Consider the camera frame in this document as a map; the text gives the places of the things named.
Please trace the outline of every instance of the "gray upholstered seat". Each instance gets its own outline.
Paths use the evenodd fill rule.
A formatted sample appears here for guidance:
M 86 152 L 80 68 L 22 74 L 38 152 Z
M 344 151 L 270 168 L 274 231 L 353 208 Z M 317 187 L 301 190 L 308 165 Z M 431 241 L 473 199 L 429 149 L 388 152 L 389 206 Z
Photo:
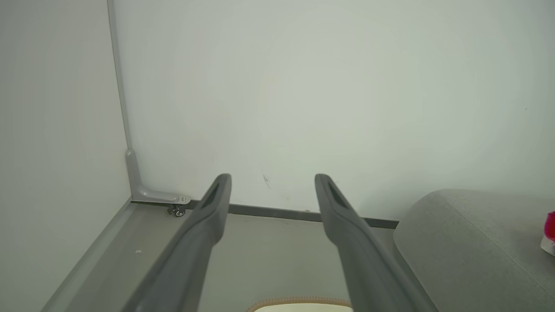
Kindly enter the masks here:
M 540 247 L 555 200 L 440 190 L 395 244 L 439 311 L 555 311 L 555 257 Z

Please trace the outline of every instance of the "gray metal frame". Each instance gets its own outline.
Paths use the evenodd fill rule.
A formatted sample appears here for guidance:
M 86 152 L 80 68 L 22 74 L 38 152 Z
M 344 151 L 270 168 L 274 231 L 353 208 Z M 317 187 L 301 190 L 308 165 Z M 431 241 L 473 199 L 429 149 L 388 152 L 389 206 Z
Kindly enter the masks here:
M 129 119 L 127 114 L 127 103 L 125 101 L 125 92 L 123 87 L 122 67 L 120 63 L 118 32 L 115 22 L 114 0 L 108 0 L 108 17 L 110 21 L 110 33 L 112 35 L 112 50 L 114 52 L 115 76 L 118 82 L 119 103 L 122 106 L 123 128 L 125 130 L 125 140 L 127 141 L 127 152 L 125 160 L 127 161 L 127 173 L 129 175 L 129 184 L 131 187 L 131 196 L 134 202 L 143 203 L 167 203 L 184 205 L 191 201 L 191 198 L 182 194 L 174 194 L 160 192 L 147 188 L 140 179 L 139 165 L 137 156 L 133 150 L 133 142 L 131 140 L 131 132 L 129 130 Z
M 327 237 L 337 246 L 354 311 L 437 312 L 430 297 L 374 237 L 334 181 L 315 177 Z
M 50 297 L 41 312 L 60 312 L 66 311 L 78 294 L 81 286 L 85 283 L 87 277 L 92 274 L 98 260 L 108 249 L 119 231 L 123 228 L 125 222 L 129 219 L 134 211 L 134 204 L 131 204 L 129 198 L 112 220 L 106 225 L 104 230 L 94 240 L 93 244 L 85 251 L 79 262 L 73 267 L 71 272 L 66 276 L 62 284 Z
M 224 235 L 231 175 L 221 174 L 166 246 L 122 312 L 195 312 L 212 247 Z

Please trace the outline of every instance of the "caster wheel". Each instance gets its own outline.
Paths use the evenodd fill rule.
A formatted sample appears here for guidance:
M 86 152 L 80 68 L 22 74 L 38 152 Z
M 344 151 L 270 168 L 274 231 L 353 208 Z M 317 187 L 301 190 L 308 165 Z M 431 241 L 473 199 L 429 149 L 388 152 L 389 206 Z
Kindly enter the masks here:
M 170 205 L 170 207 L 168 207 L 168 214 L 172 215 L 175 213 L 176 217 L 181 217 L 182 215 L 185 214 L 185 205 L 181 205 L 181 206 L 177 206 L 177 205 Z

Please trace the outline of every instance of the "white wall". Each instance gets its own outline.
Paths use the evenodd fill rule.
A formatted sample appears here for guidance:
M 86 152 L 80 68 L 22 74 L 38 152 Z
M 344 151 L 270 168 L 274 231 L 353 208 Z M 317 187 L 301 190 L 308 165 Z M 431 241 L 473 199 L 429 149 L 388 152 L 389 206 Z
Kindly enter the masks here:
M 130 197 L 125 149 L 106 1 L 1 1 L 1 311 L 39 311 Z
M 555 2 L 115 0 L 147 186 L 366 217 L 441 188 L 552 195 Z

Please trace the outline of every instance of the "gray metal bracket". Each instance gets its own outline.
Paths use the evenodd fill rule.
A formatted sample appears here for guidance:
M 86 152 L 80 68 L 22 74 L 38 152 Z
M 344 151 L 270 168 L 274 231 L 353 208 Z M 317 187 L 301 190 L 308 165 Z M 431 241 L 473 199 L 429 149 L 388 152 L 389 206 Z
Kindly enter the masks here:
M 160 192 L 144 186 L 140 179 L 139 164 L 137 163 L 137 156 L 134 150 L 127 150 L 125 160 L 127 161 L 127 173 L 129 174 L 131 196 L 134 202 L 177 205 L 185 205 L 191 202 L 191 197 L 189 196 Z

